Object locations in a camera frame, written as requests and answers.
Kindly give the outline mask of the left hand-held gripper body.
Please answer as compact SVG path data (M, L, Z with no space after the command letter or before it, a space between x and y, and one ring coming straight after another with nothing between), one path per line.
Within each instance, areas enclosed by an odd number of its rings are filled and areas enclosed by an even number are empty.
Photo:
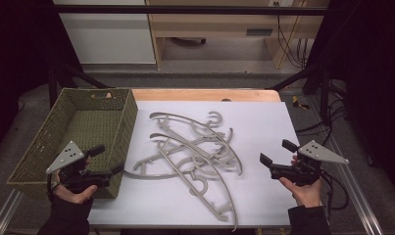
M110 186L111 171L91 171L86 168L89 158L87 151L78 148L70 141L47 169L47 189L52 192L52 176L59 173L60 183L73 193L81 193L87 187L96 185L98 188Z

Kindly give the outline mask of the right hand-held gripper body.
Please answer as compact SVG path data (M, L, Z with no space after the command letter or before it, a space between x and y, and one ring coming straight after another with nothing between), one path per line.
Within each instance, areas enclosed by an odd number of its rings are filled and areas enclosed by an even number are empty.
M304 146L298 146L295 152L298 162L292 165L274 164L269 167L272 179L285 177L297 186L311 185L321 175L322 163L344 164L349 161L323 145L312 140Z

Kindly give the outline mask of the green woven basket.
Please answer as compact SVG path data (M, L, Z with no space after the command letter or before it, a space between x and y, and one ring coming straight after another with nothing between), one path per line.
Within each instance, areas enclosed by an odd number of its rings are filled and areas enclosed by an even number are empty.
M33 199L45 199L46 169L71 141L82 151L105 146L87 167L92 171L123 163L137 111L133 92L127 88L63 89L7 184Z

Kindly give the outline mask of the grey plastic clothes hanger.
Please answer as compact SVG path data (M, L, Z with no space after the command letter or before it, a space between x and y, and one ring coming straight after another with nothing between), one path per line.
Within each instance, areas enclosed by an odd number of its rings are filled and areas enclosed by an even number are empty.
M199 147L202 148L205 152L208 152L209 154L213 154L220 146L216 145L212 141L207 141L199 144ZM138 161L134 166L133 169L137 170L139 167L141 168L139 173L133 173L133 172L127 172L127 174L130 177L133 178L139 178L139 179L147 179L147 180L156 180L156 179L166 179L166 178L154 178L154 175L161 175L161 174L147 174L146 173L146 165L150 164L156 160L159 159L164 159L164 158L158 158L158 154L153 155L149 158L146 158L144 160Z
M214 127L222 122L222 115L215 111L210 111L209 115L215 117L215 119L209 119L206 123L202 123L190 117L162 112L152 113L149 118L156 118L159 121L159 125L168 133L171 139L179 141L181 146L187 146L210 163L218 163L219 165L228 167L231 166L231 162L237 162L237 172L241 175L243 173L242 162L229 145L229 141L233 135L233 129L231 128L229 130L229 135L225 138L222 132L216 132L214 130ZM169 121L174 119L187 122L199 138L190 141L175 132L169 127ZM220 147L213 154L209 154L199 147L200 143L207 141L212 141Z
M228 217L224 212L230 212L233 216L232 232L237 230L238 216L232 199L230 190L223 179L219 170L214 166L217 161L217 154L208 154L198 147L200 142L205 138L197 139L194 142L187 141L181 136L169 136L162 133L153 133L150 138L164 137L165 141L159 141L157 149L159 151L158 158L164 158L173 169L171 174L154 175L154 178L169 178L179 176L188 186L189 193L197 198L221 221L228 221ZM191 151L191 155L185 159L175 163L170 154L187 148ZM207 200L205 194L209 190L209 178L212 177L222 184L226 194L226 203L221 207L217 207L214 203Z

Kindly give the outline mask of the person's left hand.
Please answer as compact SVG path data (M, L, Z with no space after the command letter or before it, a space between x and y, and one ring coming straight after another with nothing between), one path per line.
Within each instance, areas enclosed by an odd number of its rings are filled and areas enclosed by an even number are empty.
M91 199L92 195L97 191L96 185L91 185L83 190L81 193L73 193L67 189L64 185L59 184L53 193L60 199L73 203L73 204L83 204L84 202Z

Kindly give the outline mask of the person's right hand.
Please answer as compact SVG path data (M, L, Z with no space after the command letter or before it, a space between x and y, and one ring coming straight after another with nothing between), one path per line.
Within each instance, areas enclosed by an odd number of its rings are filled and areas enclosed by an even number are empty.
M297 186L289 179L280 177L279 182L289 190L297 205L305 208L315 208L321 205L321 181L317 180L311 185Z

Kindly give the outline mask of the white table sheet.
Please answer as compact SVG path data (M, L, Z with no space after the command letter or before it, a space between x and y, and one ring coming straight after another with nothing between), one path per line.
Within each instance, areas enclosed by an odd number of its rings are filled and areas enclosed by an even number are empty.
M282 102L145 102L138 104L138 115L130 143L126 172L140 160L157 154L158 142L163 137L150 138L162 133L157 121L149 116L154 112L171 113L193 118L203 123L219 112L222 122L215 130L229 135L230 146L242 161L243 173L237 169L223 169L225 180L238 216L238 226L265 227L285 225L288 209L295 202L291 194L261 164L263 153L277 164L286 165L291 154L281 146L283 139L297 139L294 127ZM226 203L222 184L210 180L206 194L208 201L220 207ZM180 177L169 179L135 179L124 175L121 190L114 200L96 200L89 221L107 227L185 227L233 228L233 216L228 221L218 220L200 201L191 195Z

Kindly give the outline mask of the yellow and black tool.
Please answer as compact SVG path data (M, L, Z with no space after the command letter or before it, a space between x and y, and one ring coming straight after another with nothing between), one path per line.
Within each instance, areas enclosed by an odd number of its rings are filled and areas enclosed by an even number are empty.
M310 109L310 106L309 106L309 105L301 104L301 103L298 101L298 97L297 97L297 96L292 96L292 105L293 105L293 107L295 107L295 108L300 108L300 109L304 109L304 110L309 110L309 109Z

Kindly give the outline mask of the black metal stand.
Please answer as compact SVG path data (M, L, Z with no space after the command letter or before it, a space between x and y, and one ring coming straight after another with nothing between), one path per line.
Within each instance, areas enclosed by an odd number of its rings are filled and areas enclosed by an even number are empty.
M312 95L316 93L318 88L321 89L320 117L325 125L330 125L328 110L329 73L323 66L320 66L319 64L307 66L305 69L291 75L280 83L269 87L269 90L279 91L302 78L306 78L306 82L302 88L304 94Z
M49 87L49 101L50 107L53 107L59 92L58 85L62 87L77 88L74 82L74 78L78 77L81 80L87 82L95 88L107 89L108 86L87 75L83 70L78 70L69 64L56 63L52 66L48 73L48 87Z

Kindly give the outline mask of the black curtain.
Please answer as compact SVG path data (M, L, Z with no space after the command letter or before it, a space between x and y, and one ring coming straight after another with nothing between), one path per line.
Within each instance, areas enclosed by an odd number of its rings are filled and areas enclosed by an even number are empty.
M347 85L370 155L395 186L395 0L329 0L309 57Z
M53 0L0 0L0 144L18 99L45 84L49 71L82 67Z

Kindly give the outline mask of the white cabinet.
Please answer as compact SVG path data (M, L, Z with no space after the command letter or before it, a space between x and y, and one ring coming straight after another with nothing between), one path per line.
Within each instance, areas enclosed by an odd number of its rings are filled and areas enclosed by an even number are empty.
M146 14L61 14L79 61L90 64L155 64Z

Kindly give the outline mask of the wooden desk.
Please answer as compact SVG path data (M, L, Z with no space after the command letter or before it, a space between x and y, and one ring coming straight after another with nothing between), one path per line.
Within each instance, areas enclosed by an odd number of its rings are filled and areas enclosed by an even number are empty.
M236 6L325 8L330 0L145 0L148 6ZM321 16L151 14L156 38L260 37L265 40L276 69L290 55L297 38L314 40Z

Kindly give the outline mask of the aluminium rail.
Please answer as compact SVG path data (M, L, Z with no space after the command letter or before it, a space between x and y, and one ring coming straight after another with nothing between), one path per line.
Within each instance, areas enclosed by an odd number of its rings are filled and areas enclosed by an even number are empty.
M13 189L0 210L0 235L4 235L8 225L11 222L18 206L20 205L24 194Z
M310 104L316 118L323 119L323 117L320 116L319 99L313 96L307 96L307 98L309 102L311 102ZM334 151L336 154L344 157L335 138L329 134L325 134L325 138L327 137L327 147L329 147L329 149ZM366 198L357 177L354 175L350 167L351 163L352 162L350 160L350 164L337 164L335 166L341 177L341 181L348 192L350 204L354 206L356 213L368 235L384 235L384 232L370 207L370 203Z

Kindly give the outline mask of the black horizontal frame bar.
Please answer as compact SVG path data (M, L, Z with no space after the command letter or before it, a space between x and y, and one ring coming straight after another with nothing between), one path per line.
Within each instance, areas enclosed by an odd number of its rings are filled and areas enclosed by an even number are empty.
M325 16L327 8L141 6L141 5L54 5L58 13L75 14L194 14L194 15L280 15Z

